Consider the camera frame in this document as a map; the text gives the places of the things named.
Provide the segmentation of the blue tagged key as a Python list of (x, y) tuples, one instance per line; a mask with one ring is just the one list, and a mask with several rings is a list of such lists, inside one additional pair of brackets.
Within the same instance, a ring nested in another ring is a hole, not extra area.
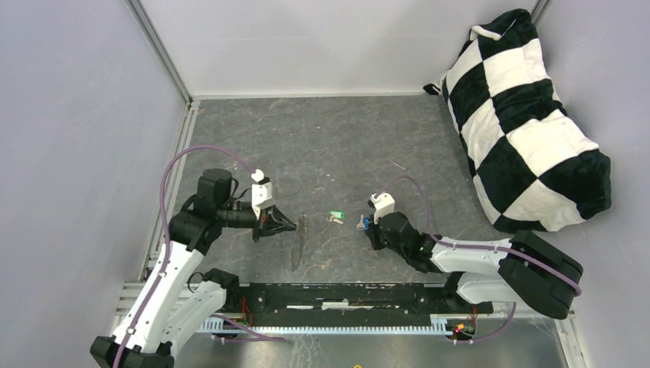
[(359, 222), (356, 224), (356, 229), (362, 232), (365, 232), (369, 228), (369, 217), (361, 215), (359, 217)]

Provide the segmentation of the grey metal key holder plate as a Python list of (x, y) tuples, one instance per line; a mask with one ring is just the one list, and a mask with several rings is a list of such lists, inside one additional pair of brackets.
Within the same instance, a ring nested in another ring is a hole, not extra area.
[(296, 228), (294, 232), (294, 241), (291, 249), (291, 270), (296, 271), (300, 266), (302, 255), (304, 253), (304, 247), (307, 241), (307, 214), (305, 212), (300, 213), (298, 221), (296, 223)]

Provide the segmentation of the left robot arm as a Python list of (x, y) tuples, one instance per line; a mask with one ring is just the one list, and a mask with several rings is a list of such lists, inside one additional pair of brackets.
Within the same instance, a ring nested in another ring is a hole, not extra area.
[(226, 228), (248, 228), (254, 241), (295, 230), (273, 202), (270, 179), (251, 172), (252, 200), (234, 196), (238, 183), (228, 170), (208, 169), (181, 211), (166, 221), (164, 246), (133, 306), (108, 337), (96, 337), (90, 355), (101, 367), (172, 367), (190, 337), (215, 312), (242, 307), (238, 276), (205, 272), (192, 296), (177, 300), (212, 244)]

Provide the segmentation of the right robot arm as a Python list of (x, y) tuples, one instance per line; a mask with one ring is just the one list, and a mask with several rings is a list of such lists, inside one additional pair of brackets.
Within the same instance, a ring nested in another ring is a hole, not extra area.
[(583, 266), (530, 231), (463, 244), (419, 232), (401, 212), (369, 216), (363, 230), (373, 249), (388, 248), (422, 273), (448, 273), (442, 300), (453, 313), (472, 304), (510, 302), (563, 320), (579, 295)]

